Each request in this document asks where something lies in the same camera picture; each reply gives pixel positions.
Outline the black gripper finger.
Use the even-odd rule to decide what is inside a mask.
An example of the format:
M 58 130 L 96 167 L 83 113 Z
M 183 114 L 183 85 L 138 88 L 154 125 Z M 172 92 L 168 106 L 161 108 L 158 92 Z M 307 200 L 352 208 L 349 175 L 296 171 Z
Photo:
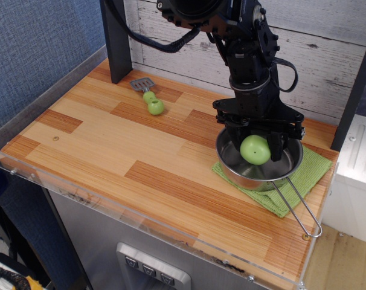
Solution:
M 271 160 L 281 160 L 283 151 L 288 147 L 289 135 L 283 132 L 271 132 L 267 136 L 267 141 L 271 151 Z
M 236 149 L 239 149 L 243 140 L 255 132 L 255 128 L 249 123 L 226 122 L 225 129 Z

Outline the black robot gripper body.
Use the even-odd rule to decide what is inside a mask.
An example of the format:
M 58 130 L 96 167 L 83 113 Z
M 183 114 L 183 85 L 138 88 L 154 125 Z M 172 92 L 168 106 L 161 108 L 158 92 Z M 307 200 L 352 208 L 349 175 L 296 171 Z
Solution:
M 303 139 L 304 115 L 280 100 L 277 77 L 270 77 L 263 83 L 241 83 L 238 88 L 235 85 L 231 83 L 234 98 L 213 102 L 218 123 L 249 123 L 255 128 L 253 134 L 267 136 L 271 132 L 283 132 L 287 133 L 289 138 Z

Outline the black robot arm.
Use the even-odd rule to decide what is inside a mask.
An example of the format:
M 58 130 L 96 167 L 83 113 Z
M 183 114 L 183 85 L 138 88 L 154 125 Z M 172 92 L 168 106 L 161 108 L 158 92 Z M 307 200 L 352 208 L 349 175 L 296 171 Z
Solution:
M 278 36 L 269 28 L 266 10 L 258 1 L 158 1 L 157 8 L 177 27 L 203 31 L 216 44 L 235 96 L 214 101 L 213 108 L 234 147 L 261 135 L 271 160 L 279 161 L 289 139 L 303 138 L 304 116 L 280 100 L 284 89 L 277 66 L 294 66 L 276 57 Z

